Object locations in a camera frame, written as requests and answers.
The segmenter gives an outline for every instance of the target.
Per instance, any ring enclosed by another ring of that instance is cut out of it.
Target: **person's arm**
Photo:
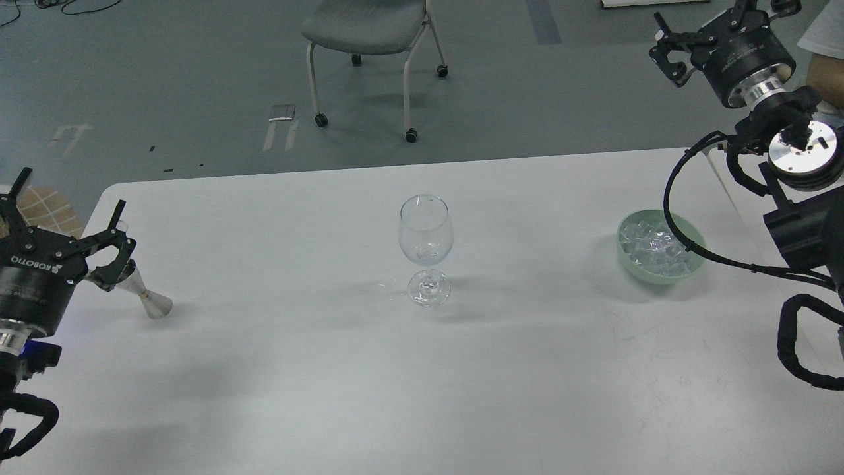
[[[813,53],[806,85],[818,90],[824,101],[844,109],[844,59]]]

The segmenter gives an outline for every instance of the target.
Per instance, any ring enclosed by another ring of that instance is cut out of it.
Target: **black cord on floor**
[[[6,26],[6,25],[8,25],[8,24],[12,23],[12,22],[13,22],[13,21],[15,21],[16,19],[20,18],[20,5],[18,5],[18,0],[14,0],[14,7],[18,9],[18,16],[14,17],[13,19],[11,19],[11,20],[7,21],[6,23],[4,23],[4,24],[0,25],[0,28],[4,27],[4,26]]]
[[[123,0],[117,0],[116,2],[112,3],[111,5],[106,5],[106,6],[104,6],[103,8],[95,8],[95,9],[93,9],[93,10],[84,10],[84,11],[81,11],[81,12],[72,12],[72,13],[68,13],[68,12],[64,11],[64,9],[65,9],[65,8],[67,8],[67,7],[68,7],[68,5],[70,5],[71,3],[75,3],[75,2],[76,2],[76,0],[67,0],[67,1],[66,1],[63,5],[62,5],[62,13],[63,13],[63,14],[66,14],[67,16],[73,16],[73,15],[84,15],[84,14],[92,14],[92,13],[96,13],[96,12],[101,12],[101,11],[103,11],[103,10],[107,10],[107,9],[109,9],[109,8],[111,8],[111,7],[115,6],[115,5],[117,5],[118,3],[122,2],[122,1],[123,1]]]
[[[68,11],[65,10],[65,8],[67,8],[68,5],[70,5],[71,3],[76,3],[76,1],[77,0],[35,0],[34,3],[32,3],[32,4],[27,3],[27,5],[35,5],[36,7],[40,8],[42,10],[47,9],[47,8],[52,8],[52,7],[58,7],[58,6],[61,5],[63,14],[66,14],[67,16],[74,16],[74,15],[84,15],[84,14],[92,14],[92,13],[96,13],[96,12],[101,12],[103,10],[107,10],[111,7],[114,7],[115,5],[122,2],[123,0],[116,0],[114,3],[112,3],[110,5],[106,5],[102,8],[94,8],[93,10],[83,10],[81,12],[68,12]],[[14,6],[16,7],[16,9],[18,9],[18,14],[13,19],[7,21],[6,23],[0,24],[0,28],[4,27],[4,26],[6,26],[6,25],[8,25],[8,24],[10,24],[10,23],[12,23],[15,20],[20,18],[20,5],[18,4],[18,0],[14,0]]]

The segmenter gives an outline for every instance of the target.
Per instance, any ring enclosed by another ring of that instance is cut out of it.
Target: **bowl of ice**
[[[701,246],[701,233],[687,220],[671,215],[680,231]],[[615,240],[621,265],[634,277],[651,284],[670,285],[694,275],[703,266],[700,255],[686,252],[671,233],[662,210],[642,210],[619,224]]]

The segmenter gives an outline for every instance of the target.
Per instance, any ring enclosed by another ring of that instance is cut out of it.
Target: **jigger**
[[[138,265],[135,264],[134,259],[130,259],[126,264],[126,268],[120,275],[120,281],[115,287],[141,297],[143,309],[147,311],[147,316],[151,319],[165,317],[173,309],[172,299],[160,293],[152,292],[143,284],[141,273],[138,271]]]

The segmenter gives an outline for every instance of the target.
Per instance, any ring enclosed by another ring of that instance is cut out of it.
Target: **wine glass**
[[[398,245],[404,255],[425,270],[410,279],[408,292],[423,307],[436,307],[452,292],[446,276],[431,266],[439,264],[452,250],[454,232],[448,206],[433,194],[418,194],[402,205]]]

